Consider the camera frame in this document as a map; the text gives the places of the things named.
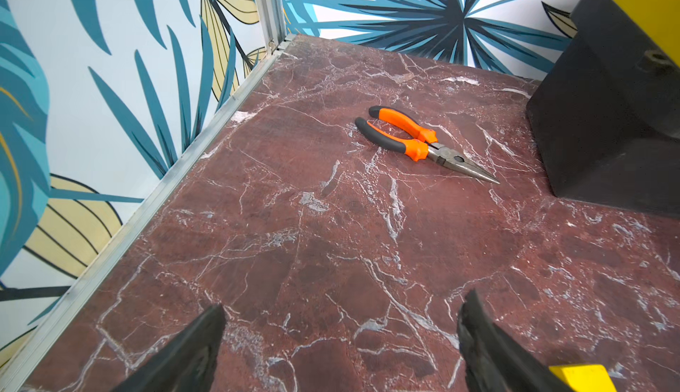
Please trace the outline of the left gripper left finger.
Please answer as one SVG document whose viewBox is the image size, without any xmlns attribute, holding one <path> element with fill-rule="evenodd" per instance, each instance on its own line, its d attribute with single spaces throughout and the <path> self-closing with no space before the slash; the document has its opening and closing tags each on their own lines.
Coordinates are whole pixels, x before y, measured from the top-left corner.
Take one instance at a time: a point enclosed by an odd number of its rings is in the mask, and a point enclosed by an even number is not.
<svg viewBox="0 0 680 392">
<path fill-rule="evenodd" d="M 226 316 L 211 305 L 115 391 L 208 391 L 212 388 Z"/>
</svg>

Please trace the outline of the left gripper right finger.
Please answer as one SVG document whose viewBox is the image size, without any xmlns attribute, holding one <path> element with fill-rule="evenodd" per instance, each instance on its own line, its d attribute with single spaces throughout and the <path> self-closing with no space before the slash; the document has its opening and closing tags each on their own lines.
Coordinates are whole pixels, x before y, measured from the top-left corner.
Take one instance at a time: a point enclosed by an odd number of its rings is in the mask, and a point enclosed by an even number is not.
<svg viewBox="0 0 680 392">
<path fill-rule="evenodd" d="M 458 312 L 457 335 L 469 391 L 571 390 L 492 321 L 474 289 L 466 294 Z"/>
</svg>

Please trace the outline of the yellow block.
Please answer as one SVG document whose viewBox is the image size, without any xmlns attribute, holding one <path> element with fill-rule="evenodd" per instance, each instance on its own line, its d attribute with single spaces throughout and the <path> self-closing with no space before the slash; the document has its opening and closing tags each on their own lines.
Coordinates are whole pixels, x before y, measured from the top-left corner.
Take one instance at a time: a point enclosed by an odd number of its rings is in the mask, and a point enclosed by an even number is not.
<svg viewBox="0 0 680 392">
<path fill-rule="evenodd" d="M 553 365 L 549 370 L 576 392 L 616 392 L 603 365 Z"/>
</svg>

